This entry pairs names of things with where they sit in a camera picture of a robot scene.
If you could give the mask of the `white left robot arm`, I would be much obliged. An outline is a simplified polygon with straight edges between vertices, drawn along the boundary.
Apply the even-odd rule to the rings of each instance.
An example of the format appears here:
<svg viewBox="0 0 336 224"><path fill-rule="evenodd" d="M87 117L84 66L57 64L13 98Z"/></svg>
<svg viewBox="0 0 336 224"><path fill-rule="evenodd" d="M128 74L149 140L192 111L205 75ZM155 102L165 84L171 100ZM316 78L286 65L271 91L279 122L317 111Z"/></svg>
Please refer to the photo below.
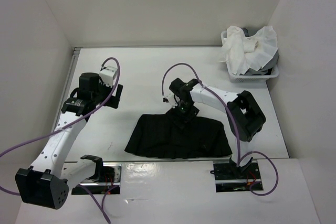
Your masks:
<svg viewBox="0 0 336 224"><path fill-rule="evenodd" d="M65 160L77 136L97 108L118 108L123 86L118 84L119 71L102 67L99 73L86 72L79 77L79 86L63 103L56 133L39 156L27 168L20 168L15 182L24 203L61 208L69 192L86 179L98 182L104 177L103 159L85 154L75 166L64 170Z"/></svg>

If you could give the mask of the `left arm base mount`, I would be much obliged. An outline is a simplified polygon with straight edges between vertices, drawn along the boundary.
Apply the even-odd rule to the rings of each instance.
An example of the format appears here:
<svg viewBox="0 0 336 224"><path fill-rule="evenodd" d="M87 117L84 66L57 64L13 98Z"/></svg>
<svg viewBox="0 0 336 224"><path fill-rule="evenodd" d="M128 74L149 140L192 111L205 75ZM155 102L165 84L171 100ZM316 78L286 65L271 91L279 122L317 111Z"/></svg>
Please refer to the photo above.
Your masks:
<svg viewBox="0 0 336 224"><path fill-rule="evenodd" d="M107 191L109 195L118 195L121 190L121 163L106 162L103 164L103 175L96 180L86 179L80 183L82 187L88 189L93 195L104 195Z"/></svg>

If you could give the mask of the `black pleated skirt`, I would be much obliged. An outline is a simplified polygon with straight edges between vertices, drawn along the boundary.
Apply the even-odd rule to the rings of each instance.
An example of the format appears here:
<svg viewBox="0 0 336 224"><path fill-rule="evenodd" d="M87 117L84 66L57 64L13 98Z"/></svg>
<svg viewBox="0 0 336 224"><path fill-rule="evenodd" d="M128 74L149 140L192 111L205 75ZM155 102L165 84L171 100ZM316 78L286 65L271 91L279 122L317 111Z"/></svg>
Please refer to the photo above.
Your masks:
<svg viewBox="0 0 336 224"><path fill-rule="evenodd" d="M222 122L196 117L181 129L165 114L141 115L124 151L162 159L232 155Z"/></svg>

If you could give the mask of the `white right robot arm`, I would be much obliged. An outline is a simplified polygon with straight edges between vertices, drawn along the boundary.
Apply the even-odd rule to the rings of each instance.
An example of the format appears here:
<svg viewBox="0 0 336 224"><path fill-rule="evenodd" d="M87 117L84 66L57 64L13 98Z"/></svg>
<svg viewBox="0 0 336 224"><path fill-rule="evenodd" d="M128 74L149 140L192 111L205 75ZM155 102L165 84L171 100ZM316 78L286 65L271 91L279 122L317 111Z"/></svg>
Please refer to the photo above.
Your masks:
<svg viewBox="0 0 336 224"><path fill-rule="evenodd" d="M230 130L236 138L237 151L230 158L230 173L242 178L248 173L252 159L249 143L266 123L266 117L253 95L244 90L241 93L228 92L203 84L197 79L184 82L177 78L169 86L171 94L162 95L163 102L169 103L176 117L189 121L199 110L195 103L202 103L227 115Z"/></svg>

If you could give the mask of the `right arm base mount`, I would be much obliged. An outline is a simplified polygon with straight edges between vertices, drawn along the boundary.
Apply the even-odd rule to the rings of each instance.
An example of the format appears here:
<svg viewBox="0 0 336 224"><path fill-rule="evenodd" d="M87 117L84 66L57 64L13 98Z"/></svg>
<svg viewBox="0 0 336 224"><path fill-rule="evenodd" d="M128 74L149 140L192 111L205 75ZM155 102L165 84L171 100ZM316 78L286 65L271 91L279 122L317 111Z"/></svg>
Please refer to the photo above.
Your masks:
<svg viewBox="0 0 336 224"><path fill-rule="evenodd" d="M217 193L249 191L250 186L255 191L263 191L256 161L250 161L243 167L236 167L231 161L213 162L210 173L214 176Z"/></svg>

